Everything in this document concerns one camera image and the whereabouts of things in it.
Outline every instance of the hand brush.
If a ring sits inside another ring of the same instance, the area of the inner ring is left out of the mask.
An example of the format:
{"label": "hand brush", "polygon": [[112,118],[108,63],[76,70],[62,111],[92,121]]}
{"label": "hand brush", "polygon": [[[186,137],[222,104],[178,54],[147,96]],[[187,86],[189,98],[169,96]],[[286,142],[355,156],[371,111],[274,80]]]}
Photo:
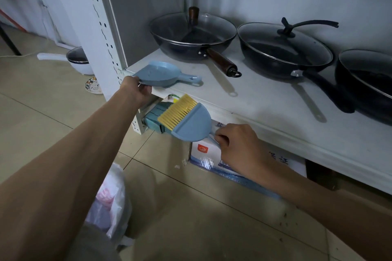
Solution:
{"label": "hand brush", "polygon": [[160,115],[158,121],[180,140],[198,142],[208,137],[219,146],[218,142],[210,136],[214,134],[211,132],[211,116],[208,110],[187,94]]}

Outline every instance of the plastic bag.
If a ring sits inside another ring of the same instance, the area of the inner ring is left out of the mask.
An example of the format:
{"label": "plastic bag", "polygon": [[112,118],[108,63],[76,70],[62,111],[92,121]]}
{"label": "plastic bag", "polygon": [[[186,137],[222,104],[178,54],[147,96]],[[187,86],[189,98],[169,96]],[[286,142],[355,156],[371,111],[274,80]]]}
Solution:
{"label": "plastic bag", "polygon": [[[118,245],[129,246],[133,240],[124,236],[132,212],[129,198],[126,196],[123,169],[116,163],[110,167],[104,182],[98,190],[95,202],[90,208],[86,222],[107,231],[106,235]],[[107,227],[107,215],[110,214],[110,226]]]}

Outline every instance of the shelf board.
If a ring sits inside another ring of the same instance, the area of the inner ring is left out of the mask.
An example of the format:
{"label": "shelf board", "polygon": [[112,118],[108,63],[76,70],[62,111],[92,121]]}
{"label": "shelf board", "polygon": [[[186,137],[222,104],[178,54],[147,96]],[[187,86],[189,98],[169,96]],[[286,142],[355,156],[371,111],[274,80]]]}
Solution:
{"label": "shelf board", "polygon": [[238,66],[242,77],[226,77],[209,59],[180,62],[161,50],[128,67],[124,74],[132,75],[150,61],[166,61],[184,73],[200,75],[200,86],[177,82],[168,88],[155,87],[153,94],[161,98],[189,94],[214,120],[248,123],[270,144],[392,194],[391,126],[358,112],[341,112],[306,79],[281,82],[259,75],[246,64],[238,39],[224,55]]}

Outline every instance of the teal box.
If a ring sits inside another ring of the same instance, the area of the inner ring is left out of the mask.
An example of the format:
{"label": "teal box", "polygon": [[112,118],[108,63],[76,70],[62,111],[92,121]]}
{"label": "teal box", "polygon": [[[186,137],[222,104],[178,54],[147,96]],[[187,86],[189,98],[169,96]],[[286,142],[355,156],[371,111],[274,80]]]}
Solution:
{"label": "teal box", "polygon": [[144,123],[147,125],[147,127],[160,133],[170,133],[169,129],[158,122],[158,117],[162,115],[164,111],[167,110],[172,104],[172,102],[160,102],[155,105],[154,108],[150,110],[144,118]]}

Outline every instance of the patterned plate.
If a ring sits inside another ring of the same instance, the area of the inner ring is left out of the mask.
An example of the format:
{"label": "patterned plate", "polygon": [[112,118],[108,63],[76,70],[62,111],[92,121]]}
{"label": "patterned plate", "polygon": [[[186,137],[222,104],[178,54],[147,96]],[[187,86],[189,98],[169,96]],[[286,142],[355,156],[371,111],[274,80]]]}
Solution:
{"label": "patterned plate", "polygon": [[103,94],[96,77],[89,79],[84,87],[93,94]]}

